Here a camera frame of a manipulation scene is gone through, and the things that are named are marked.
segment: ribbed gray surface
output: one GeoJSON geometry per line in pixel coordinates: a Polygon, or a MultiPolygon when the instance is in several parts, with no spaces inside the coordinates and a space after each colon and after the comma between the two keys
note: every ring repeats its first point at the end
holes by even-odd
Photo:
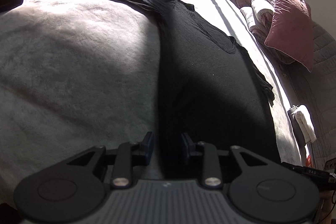
{"type": "Polygon", "coordinates": [[[94,215],[78,224],[240,224],[219,191],[191,181],[139,180],[132,189],[114,191],[94,215]]]}

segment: black t-shirt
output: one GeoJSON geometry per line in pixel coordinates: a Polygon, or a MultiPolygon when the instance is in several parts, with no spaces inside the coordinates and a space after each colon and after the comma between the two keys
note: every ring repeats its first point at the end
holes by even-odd
{"type": "Polygon", "coordinates": [[[272,86],[234,37],[181,0],[114,0],[154,17],[160,31],[159,139],[175,162],[182,132],[218,149],[240,145],[280,163],[272,86]]]}

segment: black cable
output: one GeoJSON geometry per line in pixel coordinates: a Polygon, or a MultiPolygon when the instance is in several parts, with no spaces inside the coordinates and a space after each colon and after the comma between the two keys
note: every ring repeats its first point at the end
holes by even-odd
{"type": "Polygon", "coordinates": [[[333,211],[333,209],[335,208],[335,205],[336,205],[336,200],[334,201],[334,194],[335,194],[335,192],[336,192],[336,190],[334,191],[333,195],[331,196],[331,203],[334,206],[332,207],[332,209],[330,210],[330,212],[321,221],[319,221],[317,224],[320,224],[323,220],[325,220],[331,214],[331,212],[333,211]]]}

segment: white blanket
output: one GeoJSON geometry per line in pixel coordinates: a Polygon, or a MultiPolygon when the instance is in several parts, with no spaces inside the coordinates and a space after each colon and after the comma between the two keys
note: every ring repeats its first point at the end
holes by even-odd
{"type": "Polygon", "coordinates": [[[246,19],[247,26],[249,27],[249,31],[253,33],[254,30],[259,30],[262,32],[266,38],[267,33],[265,26],[257,20],[257,17],[253,11],[252,7],[243,7],[240,9],[240,12],[243,14],[246,19]]]}
{"type": "MultiPolygon", "coordinates": [[[[229,0],[182,0],[237,38],[274,86],[281,159],[300,155],[278,77],[229,0]]],[[[0,203],[24,177],[84,149],[156,128],[157,27],[109,0],[25,0],[0,16],[0,203]]],[[[142,173],[159,178],[155,158],[142,173]]]]}
{"type": "Polygon", "coordinates": [[[274,13],[273,6],[268,0],[252,0],[251,6],[257,20],[267,28],[266,34],[268,34],[274,13]]]}

